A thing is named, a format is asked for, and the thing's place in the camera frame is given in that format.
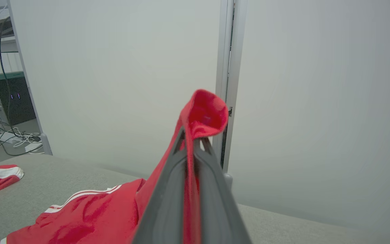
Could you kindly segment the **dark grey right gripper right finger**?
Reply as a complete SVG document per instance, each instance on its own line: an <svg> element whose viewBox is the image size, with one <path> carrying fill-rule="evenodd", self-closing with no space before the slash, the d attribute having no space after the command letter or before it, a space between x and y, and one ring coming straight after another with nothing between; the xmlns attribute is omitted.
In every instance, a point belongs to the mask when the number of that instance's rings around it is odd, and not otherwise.
<svg viewBox="0 0 390 244"><path fill-rule="evenodd" d="M200 187L201 243L252 244L208 138L194 142Z"/></svg>

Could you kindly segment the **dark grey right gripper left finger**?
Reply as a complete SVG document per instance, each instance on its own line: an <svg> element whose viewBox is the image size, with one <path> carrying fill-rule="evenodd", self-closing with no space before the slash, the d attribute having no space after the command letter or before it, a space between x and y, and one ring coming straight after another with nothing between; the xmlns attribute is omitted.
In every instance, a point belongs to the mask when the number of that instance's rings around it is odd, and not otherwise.
<svg viewBox="0 0 390 244"><path fill-rule="evenodd" d="M181 127L138 225L132 244L182 244L186 174L185 130Z"/></svg>

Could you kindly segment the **red t-shirt with white sleeves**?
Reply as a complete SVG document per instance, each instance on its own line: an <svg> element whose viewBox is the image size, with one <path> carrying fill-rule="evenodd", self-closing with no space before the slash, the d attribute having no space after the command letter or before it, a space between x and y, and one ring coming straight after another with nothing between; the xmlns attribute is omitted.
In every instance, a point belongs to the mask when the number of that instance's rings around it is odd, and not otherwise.
<svg viewBox="0 0 390 244"><path fill-rule="evenodd" d="M0 244L130 244L181 127L187 172L184 181L183 244L201 244L199 180L195 175L194 140L221 133L228 123L226 103L214 93L196 90L180 112L172 140L150 177L107 190L81 190L63 205L52 205L35 224L8 234Z"/></svg>

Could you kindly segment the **white power strip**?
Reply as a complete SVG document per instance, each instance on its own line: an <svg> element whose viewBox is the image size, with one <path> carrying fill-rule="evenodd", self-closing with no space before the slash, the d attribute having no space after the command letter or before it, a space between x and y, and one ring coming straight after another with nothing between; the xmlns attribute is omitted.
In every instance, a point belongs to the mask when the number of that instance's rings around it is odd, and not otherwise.
<svg viewBox="0 0 390 244"><path fill-rule="evenodd" d="M21 149L26 154L39 154L42 139L39 133L0 132L0 145Z"/></svg>

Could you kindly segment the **black computer case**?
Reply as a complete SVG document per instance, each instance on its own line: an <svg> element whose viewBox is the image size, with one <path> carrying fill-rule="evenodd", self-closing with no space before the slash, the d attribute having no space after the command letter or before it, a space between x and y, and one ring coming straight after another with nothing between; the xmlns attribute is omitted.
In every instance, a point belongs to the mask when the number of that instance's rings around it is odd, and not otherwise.
<svg viewBox="0 0 390 244"><path fill-rule="evenodd" d="M25 77L0 80L0 122L15 126L36 119Z"/></svg>

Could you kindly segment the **grey partition frame post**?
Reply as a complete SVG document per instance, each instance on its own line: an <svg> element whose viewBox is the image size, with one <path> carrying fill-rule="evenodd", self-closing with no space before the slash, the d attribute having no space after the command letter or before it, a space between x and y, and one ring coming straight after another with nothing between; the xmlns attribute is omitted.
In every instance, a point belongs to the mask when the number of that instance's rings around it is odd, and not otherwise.
<svg viewBox="0 0 390 244"><path fill-rule="evenodd" d="M31 91L31 86L30 86L30 82L29 82L29 79L28 79L28 73L27 73L27 70L26 70L25 61L23 59L22 48L20 46L19 33L17 31L17 25L15 23L15 18L14 18L14 14L13 14L13 10L12 10L12 0L6 0L6 1L7 1L7 6L9 8L9 14L10 14L10 18L11 18L12 27L13 27L13 30L14 30L14 35L15 35L15 40L16 40L16 45L17 45L17 51L18 51L20 59L21 59L21 65L22 65L24 76L25 76L25 79L26 79L28 92L29 92L29 95L30 95L30 98L31 98L31 103L32 103L32 106L33 106L33 109L34 109L34 113L36 115L39 131L40 131L42 148L44 150L44 154L52 156L53 153L51 151L49 140L48 140L47 135L42 130L42 125L41 125L41 122L40 122L40 119L39 119L39 115L38 115L38 112L37 112L37 107L36 107L36 104L35 104L35 101L34 101L33 93Z"/></svg>

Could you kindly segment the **grey double partition post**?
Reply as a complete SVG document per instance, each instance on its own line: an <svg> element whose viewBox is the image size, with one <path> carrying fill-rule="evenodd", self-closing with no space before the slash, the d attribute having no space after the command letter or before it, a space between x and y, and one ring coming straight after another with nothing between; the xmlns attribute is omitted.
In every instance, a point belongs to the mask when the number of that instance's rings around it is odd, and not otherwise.
<svg viewBox="0 0 390 244"><path fill-rule="evenodd" d="M215 93L226 102L229 118L223 133L213 137L213 147L225 181L228 187L231 188L233 177L229 174L229 159L236 114L247 0L221 0L220 10Z"/></svg>

